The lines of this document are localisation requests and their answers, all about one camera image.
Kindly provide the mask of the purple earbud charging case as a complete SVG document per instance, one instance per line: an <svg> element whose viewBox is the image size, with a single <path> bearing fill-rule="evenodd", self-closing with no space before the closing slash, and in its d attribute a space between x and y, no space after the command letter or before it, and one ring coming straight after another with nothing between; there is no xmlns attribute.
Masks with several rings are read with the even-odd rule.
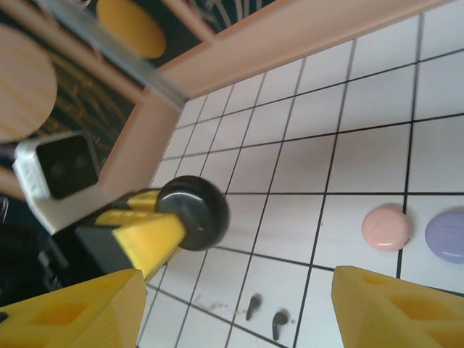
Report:
<svg viewBox="0 0 464 348"><path fill-rule="evenodd" d="M426 224L424 236L428 248L439 259L464 265L464 206L433 216Z"/></svg>

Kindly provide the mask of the aluminium frame post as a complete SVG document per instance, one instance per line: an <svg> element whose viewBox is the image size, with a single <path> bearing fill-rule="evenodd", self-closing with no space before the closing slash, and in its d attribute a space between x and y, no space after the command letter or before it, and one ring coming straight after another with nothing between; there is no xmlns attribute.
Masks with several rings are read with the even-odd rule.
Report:
<svg viewBox="0 0 464 348"><path fill-rule="evenodd" d="M160 69L131 50L104 26L100 25L95 16L74 1L33 1L43 5L60 23L71 29L81 39L89 44L96 44L106 58L139 83L153 88L174 106L181 108L189 100L187 95L161 73Z"/></svg>

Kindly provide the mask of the black earbud charging case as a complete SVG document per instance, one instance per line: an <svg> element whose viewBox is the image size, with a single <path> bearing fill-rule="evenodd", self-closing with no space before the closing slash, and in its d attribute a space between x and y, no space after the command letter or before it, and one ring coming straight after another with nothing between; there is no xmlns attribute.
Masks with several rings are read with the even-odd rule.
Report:
<svg viewBox="0 0 464 348"><path fill-rule="evenodd" d="M181 219L186 235L180 247L195 252L217 246L231 219L228 202L220 189L194 175L168 181L159 190L155 210L175 214Z"/></svg>

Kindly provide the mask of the black wireless earbud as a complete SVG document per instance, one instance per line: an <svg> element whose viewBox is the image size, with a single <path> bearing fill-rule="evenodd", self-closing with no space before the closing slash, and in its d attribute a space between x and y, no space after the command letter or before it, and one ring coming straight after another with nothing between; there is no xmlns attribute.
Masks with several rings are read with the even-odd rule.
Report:
<svg viewBox="0 0 464 348"><path fill-rule="evenodd" d="M272 319L272 337L274 341L278 341L280 338L281 327L289 322L290 314L287 309L279 309L273 316Z"/></svg>
<svg viewBox="0 0 464 348"><path fill-rule="evenodd" d="M245 320L250 321L253 314L260 308L262 304L262 295L259 293L253 294L249 300L248 308L246 309Z"/></svg>

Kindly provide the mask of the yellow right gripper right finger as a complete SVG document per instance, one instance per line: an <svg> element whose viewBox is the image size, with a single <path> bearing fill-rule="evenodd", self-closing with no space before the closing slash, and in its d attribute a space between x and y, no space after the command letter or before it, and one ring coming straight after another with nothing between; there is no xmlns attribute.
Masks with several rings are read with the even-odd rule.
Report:
<svg viewBox="0 0 464 348"><path fill-rule="evenodd" d="M332 303L344 348L464 348L464 297L338 266Z"/></svg>

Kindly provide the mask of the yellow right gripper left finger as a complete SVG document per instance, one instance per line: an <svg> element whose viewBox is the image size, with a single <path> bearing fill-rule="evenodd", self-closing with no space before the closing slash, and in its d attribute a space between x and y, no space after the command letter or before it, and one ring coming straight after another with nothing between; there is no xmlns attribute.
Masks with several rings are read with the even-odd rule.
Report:
<svg viewBox="0 0 464 348"><path fill-rule="evenodd" d="M0 348L136 348L146 304L129 269L0 307Z"/></svg>

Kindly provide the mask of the pink earbud charging case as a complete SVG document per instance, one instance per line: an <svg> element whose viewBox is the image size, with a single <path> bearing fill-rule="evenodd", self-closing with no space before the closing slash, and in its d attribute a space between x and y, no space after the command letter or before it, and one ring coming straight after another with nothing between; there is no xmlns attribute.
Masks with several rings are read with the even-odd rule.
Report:
<svg viewBox="0 0 464 348"><path fill-rule="evenodd" d="M363 219L361 233L365 242L380 252L401 250L413 234L412 223L403 212L378 207Z"/></svg>

